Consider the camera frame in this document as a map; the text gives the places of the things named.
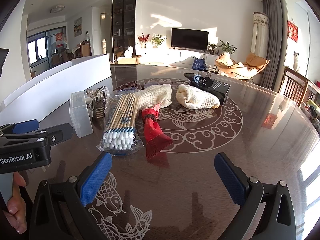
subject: blue gripper pad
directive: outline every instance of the blue gripper pad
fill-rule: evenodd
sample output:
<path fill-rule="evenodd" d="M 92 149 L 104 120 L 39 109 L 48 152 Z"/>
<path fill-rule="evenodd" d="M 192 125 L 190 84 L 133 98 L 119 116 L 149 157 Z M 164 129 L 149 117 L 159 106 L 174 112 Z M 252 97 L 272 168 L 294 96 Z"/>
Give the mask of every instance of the blue gripper pad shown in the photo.
<path fill-rule="evenodd" d="M 233 203 L 243 206 L 246 201 L 245 187 L 220 153 L 214 158 L 214 168 L 232 198 Z"/>
<path fill-rule="evenodd" d="M 110 153 L 103 153 L 103 157 L 94 162 L 89 170 L 91 173 L 87 179 L 80 186 L 80 201 L 85 207 L 87 204 L 92 203 L 95 195 L 97 194 L 103 180 L 107 176 L 112 166 L 112 156 Z"/>
<path fill-rule="evenodd" d="M 26 122 L 20 122 L 15 125 L 15 127 L 12 129 L 13 133 L 27 133 L 27 132 L 32 132 L 36 131 L 39 129 L 39 122 L 38 120 L 30 120 Z"/>

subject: fish pattern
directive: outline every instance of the fish pattern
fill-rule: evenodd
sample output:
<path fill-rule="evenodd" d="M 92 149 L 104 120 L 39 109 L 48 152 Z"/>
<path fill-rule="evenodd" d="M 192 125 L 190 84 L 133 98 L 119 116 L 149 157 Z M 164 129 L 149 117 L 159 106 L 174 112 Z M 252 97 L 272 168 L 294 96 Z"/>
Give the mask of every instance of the fish pattern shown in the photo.
<path fill-rule="evenodd" d="M 97 225 L 101 231 L 110 240 L 143 240 L 144 235 L 149 230 L 152 219 L 151 210 L 143 213 L 139 208 L 130 206 L 130 209 L 136 220 L 136 224 L 132 227 L 129 223 L 125 226 L 125 232 L 119 232 L 118 228 L 112 223 L 112 216 L 103 217 L 100 211 L 93 206 L 88 211 L 95 218 Z"/>
<path fill-rule="evenodd" d="M 115 215 L 124 212 L 122 208 L 123 203 L 119 193 L 116 191 L 116 186 L 116 178 L 110 172 L 107 181 L 103 181 L 95 197 L 97 200 L 96 206 L 104 204 L 105 208 Z"/>

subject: television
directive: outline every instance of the television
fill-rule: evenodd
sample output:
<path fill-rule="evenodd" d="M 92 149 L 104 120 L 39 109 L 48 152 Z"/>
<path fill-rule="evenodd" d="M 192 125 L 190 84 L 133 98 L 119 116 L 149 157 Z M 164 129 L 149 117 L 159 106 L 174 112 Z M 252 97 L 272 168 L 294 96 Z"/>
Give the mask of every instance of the television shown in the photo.
<path fill-rule="evenodd" d="M 173 28 L 171 32 L 171 47 L 207 50 L 208 37 L 209 32 Z"/>

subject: rolled glove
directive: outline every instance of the rolled glove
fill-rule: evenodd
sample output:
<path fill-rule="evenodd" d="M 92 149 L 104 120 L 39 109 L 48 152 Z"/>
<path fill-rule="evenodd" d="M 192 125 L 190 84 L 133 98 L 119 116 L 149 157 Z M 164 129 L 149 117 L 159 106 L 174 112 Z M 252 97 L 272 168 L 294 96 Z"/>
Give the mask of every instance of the rolled glove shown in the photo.
<path fill-rule="evenodd" d="M 139 109 L 146 109 L 160 103 L 160 108 L 171 105 L 171 85 L 152 85 L 136 93 L 140 96 Z"/>
<path fill-rule="evenodd" d="M 177 101 L 189 109 L 218 108 L 219 99 L 199 88 L 181 84 L 177 90 Z"/>
<path fill-rule="evenodd" d="M 161 152 L 168 145 L 172 144 L 172 139 L 161 130 L 157 118 L 159 115 L 160 103 L 152 108 L 142 111 L 144 120 L 144 136 L 146 138 L 146 157 L 150 160 Z"/>

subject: gray curtain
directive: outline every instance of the gray curtain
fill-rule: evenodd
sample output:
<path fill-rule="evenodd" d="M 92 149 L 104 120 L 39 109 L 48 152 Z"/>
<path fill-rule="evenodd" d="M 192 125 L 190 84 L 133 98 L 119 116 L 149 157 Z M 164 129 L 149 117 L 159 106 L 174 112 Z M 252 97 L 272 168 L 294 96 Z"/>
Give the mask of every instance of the gray curtain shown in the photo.
<path fill-rule="evenodd" d="M 276 82 L 276 74 L 279 69 L 280 52 L 282 45 L 282 7 L 280 0 L 263 0 L 263 12 L 270 18 L 269 43 L 266 66 L 260 86 L 273 89 Z"/>

